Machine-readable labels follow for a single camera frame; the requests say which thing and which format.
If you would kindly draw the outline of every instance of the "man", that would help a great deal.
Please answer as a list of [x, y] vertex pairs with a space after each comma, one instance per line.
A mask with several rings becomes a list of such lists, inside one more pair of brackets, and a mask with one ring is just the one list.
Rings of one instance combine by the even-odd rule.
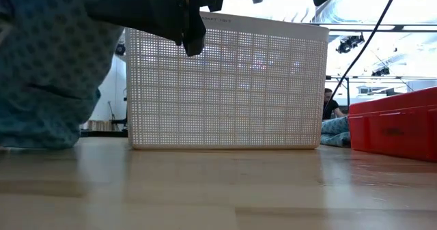
[[331, 114], [334, 111], [336, 117], [345, 117], [346, 115], [340, 111], [339, 104], [335, 100], [330, 100], [330, 97], [333, 95], [333, 91], [331, 89], [325, 89], [325, 97], [323, 99], [323, 120], [330, 119]]
[[13, 29], [0, 44], [0, 147], [65, 149], [92, 114], [123, 28], [86, 2], [0, 0]]

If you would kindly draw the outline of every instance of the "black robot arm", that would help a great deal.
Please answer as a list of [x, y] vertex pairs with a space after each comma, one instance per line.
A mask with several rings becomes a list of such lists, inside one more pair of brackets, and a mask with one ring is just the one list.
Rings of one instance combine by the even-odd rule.
[[[254, 3], [263, 0], [252, 0]], [[327, 0], [314, 0], [321, 5]], [[88, 16], [114, 25], [145, 31], [184, 45], [188, 56], [203, 49], [206, 28], [199, 9], [221, 10], [223, 0], [102, 0], [85, 4]]]

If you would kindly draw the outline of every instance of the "ceiling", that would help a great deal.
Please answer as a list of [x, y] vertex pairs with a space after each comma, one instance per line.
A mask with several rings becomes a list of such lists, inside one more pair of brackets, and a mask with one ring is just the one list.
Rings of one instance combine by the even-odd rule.
[[[317, 8], [312, 0], [264, 0], [258, 4], [225, 0], [220, 13], [295, 23], [375, 24], [387, 1], [330, 0]], [[437, 0], [394, 0], [383, 24], [437, 24], [436, 5]], [[330, 36], [326, 71], [330, 75], [343, 74], [361, 49], [340, 55], [335, 51], [340, 39]], [[437, 76], [436, 49], [435, 33], [377, 33], [350, 75], [369, 76], [372, 70], [389, 66], [396, 76]]]

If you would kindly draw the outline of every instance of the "black t-shirt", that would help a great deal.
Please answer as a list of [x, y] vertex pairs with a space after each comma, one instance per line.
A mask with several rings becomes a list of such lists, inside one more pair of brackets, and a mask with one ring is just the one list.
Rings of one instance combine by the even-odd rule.
[[335, 100], [331, 100], [326, 107], [326, 103], [323, 102], [323, 120], [330, 119], [330, 116], [333, 114], [335, 109], [339, 108], [339, 103]]

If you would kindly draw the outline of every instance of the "fluorescent light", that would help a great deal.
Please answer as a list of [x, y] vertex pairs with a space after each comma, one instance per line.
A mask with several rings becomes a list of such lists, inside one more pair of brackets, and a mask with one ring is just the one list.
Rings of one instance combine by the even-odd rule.
[[349, 35], [361, 35], [361, 33], [353, 32], [353, 31], [329, 31], [329, 35], [349, 36]]
[[437, 31], [437, 25], [415, 25], [415, 26], [405, 26], [402, 30], [415, 30], [415, 31]]
[[[344, 30], [373, 30], [375, 28], [374, 25], [348, 25], [348, 24], [339, 24], [339, 25], [320, 25], [322, 27], [328, 28], [330, 30], [344, 31]], [[394, 29], [394, 25], [381, 25], [378, 30], [392, 30]]]

